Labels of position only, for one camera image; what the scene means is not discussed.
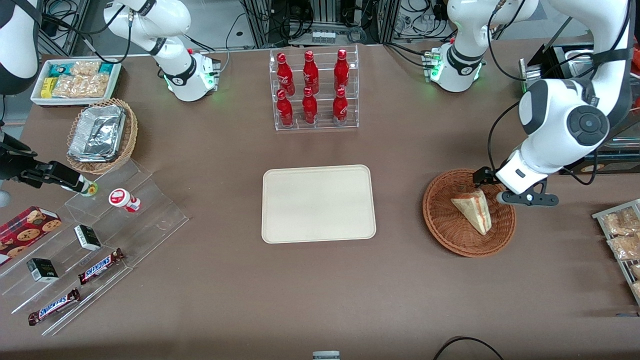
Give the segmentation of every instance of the coca-cola bottle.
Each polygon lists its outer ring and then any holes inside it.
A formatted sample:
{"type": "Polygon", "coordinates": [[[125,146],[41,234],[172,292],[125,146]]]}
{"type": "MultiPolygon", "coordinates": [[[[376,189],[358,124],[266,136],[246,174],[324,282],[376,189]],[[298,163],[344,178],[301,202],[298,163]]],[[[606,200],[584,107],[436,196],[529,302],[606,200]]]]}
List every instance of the coca-cola bottle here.
{"type": "Polygon", "coordinates": [[[291,102],[287,99],[287,93],[283,89],[278,89],[276,92],[278,96],[278,102],[276,103],[276,107],[278,108],[278,115],[280,117],[280,122],[284,127],[292,127],[293,126],[293,108],[291,107],[291,102]]]}
{"type": "Polygon", "coordinates": [[[287,63],[287,57],[284,53],[279,53],[278,59],[278,82],[280,88],[287,92],[287,96],[293,96],[296,93],[296,86],[293,85],[293,71],[287,63]]]}
{"type": "Polygon", "coordinates": [[[314,60],[314,52],[305,51],[305,67],[302,69],[305,76],[305,86],[309,86],[314,94],[320,91],[320,78],[318,75],[318,65],[314,60]]]}
{"type": "Polygon", "coordinates": [[[349,63],[347,63],[347,51],[338,50],[338,61],[333,68],[333,87],[336,91],[340,87],[347,88],[349,85],[349,63]]]}
{"type": "Polygon", "coordinates": [[[318,118],[318,103],[310,86],[305,87],[305,98],[302,99],[302,108],[305,111],[305,122],[314,125],[318,118]]]}
{"type": "Polygon", "coordinates": [[[347,106],[349,103],[344,97],[344,88],[339,88],[335,92],[333,100],[333,123],[336,126],[343,126],[347,122],[347,106]]]}

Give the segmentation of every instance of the table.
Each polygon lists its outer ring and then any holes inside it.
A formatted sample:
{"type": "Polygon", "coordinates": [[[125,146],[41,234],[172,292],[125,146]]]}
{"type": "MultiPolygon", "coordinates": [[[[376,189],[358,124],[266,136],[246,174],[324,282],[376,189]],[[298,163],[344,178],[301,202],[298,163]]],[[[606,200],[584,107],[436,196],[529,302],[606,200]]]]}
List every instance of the table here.
{"type": "MultiPolygon", "coordinates": [[[[495,50],[516,74],[517,59],[539,45],[495,50]]],[[[140,123],[133,158],[193,218],[54,337],[0,303],[0,358],[309,359],[336,349],[345,360],[429,359],[469,335],[507,359],[637,359],[640,320],[613,317],[636,307],[590,214],[638,198],[640,176],[598,176],[588,188],[553,176],[560,206],[517,208],[503,251],[459,257],[427,230],[422,194],[443,171],[488,164],[489,127],[520,85],[488,57],[470,90],[449,94],[382,46],[359,50],[360,128],[319,134],[273,129],[267,51],[232,53],[219,92],[194,103],[167,91],[152,58],[127,59],[117,94],[140,123]],[[348,164],[371,170],[373,239],[262,241],[265,171],[348,164]]],[[[77,112],[34,106],[22,139],[41,160],[64,161],[77,112]]],[[[495,158],[523,139],[514,112],[495,132],[495,158]]],[[[14,200],[2,222],[70,197],[57,186],[4,189],[14,200]]],[[[492,358],[469,346],[460,351],[492,358]]]]}

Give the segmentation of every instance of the bottle rack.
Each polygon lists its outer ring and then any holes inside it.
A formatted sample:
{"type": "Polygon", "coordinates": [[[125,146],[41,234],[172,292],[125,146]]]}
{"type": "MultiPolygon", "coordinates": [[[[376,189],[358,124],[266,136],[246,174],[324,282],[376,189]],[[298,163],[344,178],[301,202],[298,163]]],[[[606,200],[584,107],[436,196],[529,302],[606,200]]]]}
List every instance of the bottle rack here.
{"type": "Polygon", "coordinates": [[[302,108],[302,99],[304,98],[303,89],[305,81],[302,69],[305,66],[305,51],[308,49],[290,48],[271,50],[269,54],[269,78],[271,80],[271,100],[273,102],[273,118],[277,131],[295,131],[295,130],[327,130],[327,129],[344,129],[358,127],[359,119],[359,102],[358,97],[358,47],[342,46],[342,47],[314,47],[314,58],[318,66],[320,91],[315,94],[318,103],[318,116],[314,125],[305,122],[304,112],[302,108]],[[349,85],[345,88],[345,98],[349,105],[347,107],[348,115],[346,123],[343,126],[336,126],[333,123],[333,100],[335,98],[335,89],[333,87],[333,68],[337,61],[339,49],[347,51],[347,62],[349,63],[349,85]],[[284,127],[278,116],[278,108],[276,103],[276,91],[280,88],[278,82],[278,62],[276,55],[284,53],[287,55],[287,63],[293,71],[293,83],[296,87],[296,93],[289,97],[291,106],[293,107],[293,126],[284,127]]]}
{"type": "Polygon", "coordinates": [[[0,267],[3,301],[12,309],[12,314],[24,317],[25,327],[28,327],[30,313],[65,296],[73,288],[79,290],[80,302],[65,306],[33,327],[42,332],[42,336],[59,332],[188,221],[156,186],[151,173],[133,160],[100,176],[96,183],[99,188],[93,197],[77,194],[56,211],[63,223],[55,233],[0,267]],[[116,188],[125,188],[139,198],[140,210],[129,213],[111,206],[108,197],[116,188]],[[100,250],[89,251],[80,246],[74,232],[78,224],[93,228],[102,244],[100,250]],[[77,276],[117,248],[121,248],[126,257],[97,278],[80,285],[77,276]],[[34,281],[26,265],[31,258],[50,259],[60,278],[49,284],[34,281]]]}

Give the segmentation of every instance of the snickers bar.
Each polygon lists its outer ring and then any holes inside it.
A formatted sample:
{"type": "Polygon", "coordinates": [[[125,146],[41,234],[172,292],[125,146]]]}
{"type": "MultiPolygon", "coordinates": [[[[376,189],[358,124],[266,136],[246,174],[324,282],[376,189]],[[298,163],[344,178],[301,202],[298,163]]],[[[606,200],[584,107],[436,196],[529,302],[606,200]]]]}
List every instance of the snickers bar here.
{"type": "Polygon", "coordinates": [[[34,311],[29,314],[29,325],[34,326],[37,323],[41,322],[47,316],[59,311],[63,307],[71,304],[72,302],[80,301],[80,292],[78,289],[74,288],[70,293],[61,297],[60,299],[52,302],[47,307],[43,307],[40,311],[34,311]]]}
{"type": "Polygon", "coordinates": [[[102,259],[99,263],[91,266],[89,270],[78,275],[78,278],[80,278],[80,284],[82,285],[86,284],[89,280],[93,279],[94,277],[97,277],[98,275],[100,275],[102,272],[104,272],[105,270],[113,266],[113,264],[115,264],[118,260],[122,258],[124,258],[124,254],[122,254],[122,251],[120,250],[120,248],[117,248],[114,252],[110,253],[109,256],[102,259]]]}

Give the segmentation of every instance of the wicker basket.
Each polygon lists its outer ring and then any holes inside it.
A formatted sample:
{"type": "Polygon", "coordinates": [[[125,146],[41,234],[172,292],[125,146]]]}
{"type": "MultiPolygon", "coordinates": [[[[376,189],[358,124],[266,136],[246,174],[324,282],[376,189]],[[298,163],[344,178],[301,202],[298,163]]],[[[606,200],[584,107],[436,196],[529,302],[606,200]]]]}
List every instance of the wicker basket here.
{"type": "Polygon", "coordinates": [[[480,234],[451,202],[457,194],[476,191],[471,169],[456,169],[437,176],[424,193],[422,214],[431,234],[444,247],[470,258],[490,256],[503,249],[516,229],[516,211],[512,205],[498,202],[502,185],[483,185],[492,228],[480,234]]]}
{"type": "MultiPolygon", "coordinates": [[[[118,157],[109,163],[81,163],[80,161],[73,160],[67,155],[67,161],[71,164],[71,167],[80,172],[89,172],[91,174],[102,175],[108,170],[112,168],[119,167],[129,160],[131,157],[131,153],[133,152],[133,148],[136,146],[136,136],[138,135],[138,120],[136,119],[136,114],[133,113],[131,107],[129,105],[119,99],[109,99],[106,101],[96,102],[95,104],[89,105],[89,107],[97,108],[100,106],[108,106],[108,105],[118,105],[124,108],[127,112],[127,118],[124,123],[124,130],[122,131],[122,139],[120,141],[120,149],[118,152],[118,157]]],[[[80,114],[76,116],[76,121],[71,126],[71,131],[69,132],[69,136],[67,137],[67,146],[71,146],[71,140],[74,138],[74,134],[76,133],[76,126],[78,125],[78,121],[80,120],[80,114]]]]}

